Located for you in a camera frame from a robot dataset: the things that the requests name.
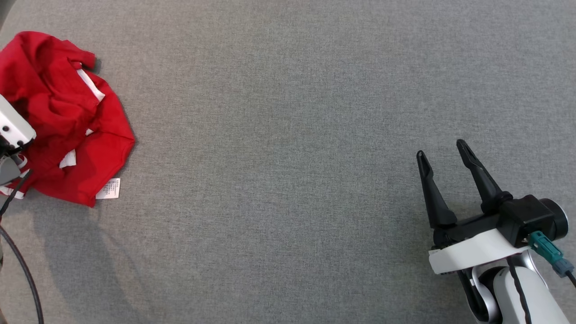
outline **crumpled red shirt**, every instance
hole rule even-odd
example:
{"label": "crumpled red shirt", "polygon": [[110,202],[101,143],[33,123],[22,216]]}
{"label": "crumpled red shirt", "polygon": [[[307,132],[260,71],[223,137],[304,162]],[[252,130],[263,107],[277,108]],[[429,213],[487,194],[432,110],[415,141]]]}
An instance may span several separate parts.
{"label": "crumpled red shirt", "polygon": [[[33,187],[94,207],[96,193],[126,162],[135,140],[118,97],[106,81],[85,71],[105,94],[99,102],[77,72],[93,69],[95,62],[91,52],[40,32],[21,32],[0,52],[0,94],[36,130],[20,154],[27,161],[21,170],[33,170],[23,193]],[[86,136],[87,129],[94,133]],[[60,169],[73,149],[77,165]]]}

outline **robotic arm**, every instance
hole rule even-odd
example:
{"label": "robotic arm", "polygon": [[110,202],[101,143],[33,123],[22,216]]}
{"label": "robotic arm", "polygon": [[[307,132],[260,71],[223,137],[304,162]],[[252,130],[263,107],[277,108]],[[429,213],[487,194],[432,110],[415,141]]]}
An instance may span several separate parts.
{"label": "robotic arm", "polygon": [[[532,195],[514,199],[500,189],[464,140],[456,145],[482,198],[483,214],[458,221],[434,182],[426,155],[418,152],[422,190],[434,230],[434,245],[429,251],[432,269],[437,274],[458,275],[478,323],[568,323],[528,251],[539,247],[540,241],[533,239],[566,236],[564,210],[550,199]],[[509,266],[480,273],[480,265],[501,259]],[[555,270],[561,277],[573,270],[558,264],[561,269]]]}

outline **gray fabric surface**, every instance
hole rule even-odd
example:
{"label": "gray fabric surface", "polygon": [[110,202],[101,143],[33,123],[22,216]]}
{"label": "gray fabric surface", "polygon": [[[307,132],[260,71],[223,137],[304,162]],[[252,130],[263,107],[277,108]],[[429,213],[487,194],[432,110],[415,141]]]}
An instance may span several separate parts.
{"label": "gray fabric surface", "polygon": [[[416,151],[480,211],[464,138],[576,212],[576,3],[17,0],[0,32],[93,51],[138,143],[120,198],[37,192],[2,222],[48,323],[474,323],[427,261]],[[576,234],[558,243],[576,261]],[[576,291],[542,262],[576,322]],[[33,323],[16,259],[10,323]]]}

